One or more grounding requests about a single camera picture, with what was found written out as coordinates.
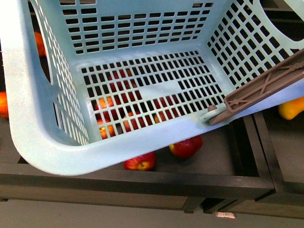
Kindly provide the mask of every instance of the orange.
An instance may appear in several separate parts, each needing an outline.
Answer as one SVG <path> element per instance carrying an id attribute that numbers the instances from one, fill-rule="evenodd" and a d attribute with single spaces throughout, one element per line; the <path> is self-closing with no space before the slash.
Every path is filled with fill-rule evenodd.
<path id="1" fill-rule="evenodd" d="M 46 56 L 46 49 L 44 47 L 42 35 L 38 32 L 35 32 L 35 40 L 37 44 L 39 57 Z"/>
<path id="2" fill-rule="evenodd" d="M 9 109 L 8 109 L 8 100 L 6 92 L 0 92 L 0 117 L 8 118 Z"/>

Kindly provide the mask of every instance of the yellow bell pepper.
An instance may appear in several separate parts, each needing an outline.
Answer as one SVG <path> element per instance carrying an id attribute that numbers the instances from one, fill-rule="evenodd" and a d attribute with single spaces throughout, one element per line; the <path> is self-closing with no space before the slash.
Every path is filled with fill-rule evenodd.
<path id="1" fill-rule="evenodd" d="M 292 101 L 280 104 L 278 111 L 281 117 L 286 120 L 292 120 L 300 112 L 304 111 L 304 96 Z"/>

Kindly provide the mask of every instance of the basket handle hole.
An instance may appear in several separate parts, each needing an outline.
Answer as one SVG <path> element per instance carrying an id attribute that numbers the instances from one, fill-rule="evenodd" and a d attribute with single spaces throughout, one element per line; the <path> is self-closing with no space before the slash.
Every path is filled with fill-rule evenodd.
<path id="1" fill-rule="evenodd" d="M 260 0 L 260 3 L 271 23 L 280 32 L 293 41 L 304 39 L 304 21 L 286 3 L 280 6 L 274 0 Z"/>

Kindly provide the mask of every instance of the plastic basket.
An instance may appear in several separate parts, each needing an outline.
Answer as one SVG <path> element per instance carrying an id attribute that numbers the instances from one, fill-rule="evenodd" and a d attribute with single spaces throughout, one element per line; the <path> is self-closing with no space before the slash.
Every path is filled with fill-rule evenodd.
<path id="1" fill-rule="evenodd" d="M 224 123 L 199 121 L 304 47 L 274 27 L 258 0 L 31 2 L 51 81 L 26 0 L 0 3 L 0 38 L 12 138 L 43 171 L 93 172 L 304 95 L 301 80 Z M 303 1 L 291 2 L 303 18 Z M 125 121 L 137 127 L 126 132 Z"/>

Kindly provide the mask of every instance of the red apple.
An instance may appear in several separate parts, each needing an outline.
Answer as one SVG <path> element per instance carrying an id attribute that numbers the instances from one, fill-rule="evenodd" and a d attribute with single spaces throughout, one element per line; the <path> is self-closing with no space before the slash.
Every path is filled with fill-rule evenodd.
<path id="1" fill-rule="evenodd" d="M 173 105 L 172 100 L 170 99 L 169 96 L 166 97 L 166 100 L 167 100 L 169 106 Z M 160 108 L 161 108 L 161 105 L 162 105 L 164 108 L 168 106 L 168 105 L 166 104 L 165 98 L 163 98 L 163 97 L 160 98 L 161 105 L 160 105 L 160 103 L 158 102 L 157 99 L 154 99 L 153 102 L 154 102 L 155 107 L 156 107 L 157 109 L 160 109 Z"/>
<path id="2" fill-rule="evenodd" d="M 104 122 L 103 122 L 102 120 L 97 120 L 97 124 L 98 124 L 98 125 L 103 125 Z M 109 131 L 109 133 L 110 133 L 110 137 L 116 136 L 113 125 L 109 125 L 109 126 L 108 126 L 108 131 Z M 100 132 L 100 135 L 101 135 L 101 138 L 102 138 L 102 139 L 107 139 L 107 138 L 108 138 L 108 135 L 107 135 L 107 133 L 106 133 L 105 127 L 101 127 L 101 128 L 99 129 L 99 132 Z"/>
<path id="3" fill-rule="evenodd" d="M 123 93 L 121 94 L 122 99 L 123 99 L 123 103 L 128 103 L 129 101 L 135 101 L 135 97 L 134 94 L 132 92 L 128 92 L 129 97 L 127 97 L 127 94 Z"/>
<path id="4" fill-rule="evenodd" d="M 175 108 L 172 109 L 172 112 L 173 112 L 174 117 L 171 115 L 171 113 L 170 113 L 169 110 L 165 110 L 165 112 L 166 112 L 167 117 L 168 117 L 169 120 L 170 120 L 170 119 L 173 119 L 174 117 L 176 118 L 176 117 L 179 116 Z M 162 122 L 166 121 L 166 116 L 165 116 L 165 114 L 163 113 L 163 111 L 158 112 L 158 115 L 155 115 L 155 116 L 154 116 L 154 121 L 155 121 L 157 124 L 160 122 L 159 118 L 161 119 Z"/>
<path id="5" fill-rule="evenodd" d="M 171 152 L 179 158 L 188 158 L 195 154 L 203 146 L 200 135 L 177 142 L 169 146 Z"/>
<path id="6" fill-rule="evenodd" d="M 128 74 L 128 76 L 129 76 L 129 77 L 131 77 L 131 76 L 132 76 L 132 72 L 131 72 L 131 70 L 130 70 L 130 69 L 126 69 L 126 72 L 127 72 L 127 74 Z"/>
<path id="7" fill-rule="evenodd" d="M 116 102 L 117 105 L 121 105 L 122 104 L 122 102 L 120 101 L 118 95 L 115 95 L 114 99 L 115 99 L 115 102 Z M 119 112 L 120 116 L 124 116 L 124 109 L 123 108 L 118 108 L 118 112 Z"/>
<path id="8" fill-rule="evenodd" d="M 128 116 L 134 116 L 133 112 L 129 112 Z M 143 128 L 143 127 L 146 126 L 142 117 L 139 117 L 137 119 L 139 121 L 139 124 L 140 124 L 141 128 Z M 149 116 L 146 116 L 146 121 L 147 121 L 148 125 L 152 125 L 152 121 L 151 121 L 151 119 L 150 119 Z M 124 121 L 123 124 L 124 124 L 125 130 L 127 132 L 130 132 L 131 131 L 131 126 L 130 126 L 129 122 L 128 121 Z M 133 127 L 134 130 L 137 130 L 139 128 L 135 119 L 131 120 L 131 124 L 132 124 L 132 127 Z"/>
<path id="9" fill-rule="evenodd" d="M 123 70 L 119 70 L 119 74 L 120 74 L 121 78 L 125 78 L 126 77 L 126 75 L 125 75 L 125 73 L 124 73 Z M 119 75 L 118 75 L 117 71 L 113 72 L 113 77 L 114 77 L 114 79 L 119 79 Z M 112 81 L 112 80 L 113 80 L 113 78 L 112 78 L 112 76 L 110 76 L 109 77 L 109 81 Z M 125 86 L 126 89 L 131 89 L 131 87 L 130 87 L 130 85 L 129 85 L 129 83 L 128 83 L 127 80 L 123 81 L 123 83 L 124 83 L 124 86 Z M 131 79 L 131 85 L 133 86 L 133 88 L 137 87 L 134 79 Z M 117 86 L 117 88 L 118 88 L 119 91 L 123 91 L 124 90 L 123 84 L 121 82 L 116 82 L 116 86 Z M 115 86 L 115 83 L 110 83 L 110 88 L 111 88 L 111 90 L 112 90 L 113 93 L 115 93 L 117 91 L 116 90 L 116 86 Z"/>
<path id="10" fill-rule="evenodd" d="M 152 169 L 156 162 L 154 152 L 150 152 L 123 162 L 126 170 L 148 171 Z"/>
<path id="11" fill-rule="evenodd" d="M 173 101 L 175 102 L 175 104 L 180 103 L 176 95 L 172 95 L 172 98 L 173 98 Z"/>
<path id="12" fill-rule="evenodd" d="M 142 100 L 142 96 L 141 96 L 141 93 L 139 92 L 139 90 L 135 91 L 135 95 L 137 97 L 137 100 Z"/>

